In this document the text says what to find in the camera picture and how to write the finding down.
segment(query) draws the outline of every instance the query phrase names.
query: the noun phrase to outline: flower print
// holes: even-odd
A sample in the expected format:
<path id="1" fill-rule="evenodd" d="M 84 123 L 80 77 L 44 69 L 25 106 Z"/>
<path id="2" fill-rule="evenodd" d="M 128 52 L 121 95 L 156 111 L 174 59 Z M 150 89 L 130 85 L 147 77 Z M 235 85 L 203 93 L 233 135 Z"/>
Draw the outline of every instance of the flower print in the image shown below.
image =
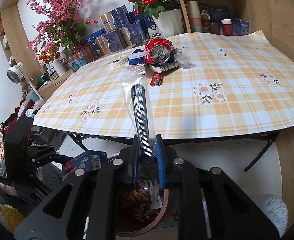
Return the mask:
<path id="1" fill-rule="evenodd" d="M 273 80 L 271 80 L 271 79 L 269 79 L 269 78 L 265 78 L 264 81 L 265 81 L 265 83 L 266 83 L 267 85 L 270 85 L 270 86 L 273 85 Z"/>
<path id="2" fill-rule="evenodd" d="M 282 86 L 281 83 L 277 80 L 277 77 L 272 73 L 259 73 L 259 75 L 264 78 L 264 82 L 269 86 L 274 84 Z"/>
<path id="3" fill-rule="evenodd" d="M 194 87 L 194 93 L 203 96 L 209 96 L 213 92 L 213 88 L 207 84 L 200 84 Z"/>
<path id="4" fill-rule="evenodd" d="M 217 100 L 217 101 L 225 101 L 227 99 L 227 95 L 223 92 L 216 92 L 214 94 L 214 98 Z"/>
<path id="5" fill-rule="evenodd" d="M 272 73 L 268 73 L 268 72 L 266 72 L 266 73 L 265 73 L 265 76 L 266 76 L 267 78 L 269 78 L 270 80 L 277 80 L 277 77 L 276 77 L 275 75 L 273 75 Z"/>
<path id="6" fill-rule="evenodd" d="M 87 113 L 94 113 L 97 110 L 99 111 L 99 107 L 98 107 L 99 103 L 98 102 L 93 102 L 90 105 L 88 105 L 86 112 Z"/>
<path id="7" fill-rule="evenodd" d="M 81 122 L 87 122 L 89 118 L 90 118 L 90 114 L 85 114 L 83 118 L 81 119 Z"/>

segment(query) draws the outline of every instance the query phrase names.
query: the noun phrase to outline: clear plastic bag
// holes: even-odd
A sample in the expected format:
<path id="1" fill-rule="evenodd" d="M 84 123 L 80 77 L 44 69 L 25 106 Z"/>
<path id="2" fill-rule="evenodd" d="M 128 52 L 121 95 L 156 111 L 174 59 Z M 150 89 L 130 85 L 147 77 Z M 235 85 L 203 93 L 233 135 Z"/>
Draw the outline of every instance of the clear plastic bag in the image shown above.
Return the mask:
<path id="1" fill-rule="evenodd" d="M 184 48 L 175 49 L 175 61 L 177 61 L 179 66 L 183 69 L 189 69 L 195 66 L 190 62 L 190 57 Z"/>
<path id="2" fill-rule="evenodd" d="M 143 152 L 145 151 L 145 155 L 150 156 L 151 150 L 151 153 L 156 156 L 156 134 L 145 66 L 126 66 L 120 74 L 120 83 L 140 147 Z"/>

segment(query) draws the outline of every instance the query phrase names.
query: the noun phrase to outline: yellow plaid tablecloth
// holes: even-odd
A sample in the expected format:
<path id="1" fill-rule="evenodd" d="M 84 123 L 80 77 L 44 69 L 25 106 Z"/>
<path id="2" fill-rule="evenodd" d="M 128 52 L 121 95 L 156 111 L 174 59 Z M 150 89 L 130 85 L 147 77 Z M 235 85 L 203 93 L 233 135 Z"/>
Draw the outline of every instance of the yellow plaid tablecloth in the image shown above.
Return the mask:
<path id="1" fill-rule="evenodd" d="M 252 134 L 294 126 L 294 63 L 262 31 L 247 36 L 208 33 L 170 38 L 195 65 L 149 86 L 156 133 L 163 138 Z M 89 135 L 133 137 L 119 82 L 109 62 L 77 70 L 45 103 L 34 124 Z"/>

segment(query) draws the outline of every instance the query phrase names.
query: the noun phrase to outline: white flower pot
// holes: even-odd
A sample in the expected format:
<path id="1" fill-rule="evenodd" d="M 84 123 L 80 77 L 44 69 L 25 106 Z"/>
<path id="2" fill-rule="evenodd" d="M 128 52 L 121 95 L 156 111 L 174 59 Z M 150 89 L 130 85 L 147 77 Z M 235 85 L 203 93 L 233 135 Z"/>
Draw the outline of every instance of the white flower pot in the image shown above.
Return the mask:
<path id="1" fill-rule="evenodd" d="M 52 63 L 53 67 L 55 68 L 55 70 L 57 71 L 58 75 L 61 77 L 66 73 L 65 68 L 63 67 L 60 59 L 56 59 L 53 63 Z"/>
<path id="2" fill-rule="evenodd" d="M 161 12 L 159 18 L 153 17 L 161 36 L 169 38 L 184 33 L 182 11 L 174 9 L 172 11 Z"/>

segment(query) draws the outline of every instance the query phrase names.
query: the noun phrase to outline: stack of paper cups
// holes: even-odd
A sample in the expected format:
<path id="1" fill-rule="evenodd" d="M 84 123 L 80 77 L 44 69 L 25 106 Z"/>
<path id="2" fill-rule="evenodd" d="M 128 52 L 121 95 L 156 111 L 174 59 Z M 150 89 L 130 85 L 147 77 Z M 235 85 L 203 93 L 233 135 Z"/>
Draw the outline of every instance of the stack of paper cups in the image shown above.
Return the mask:
<path id="1" fill-rule="evenodd" d="M 201 26 L 201 13 L 197 1 L 188 1 L 188 19 L 193 33 L 203 32 Z"/>

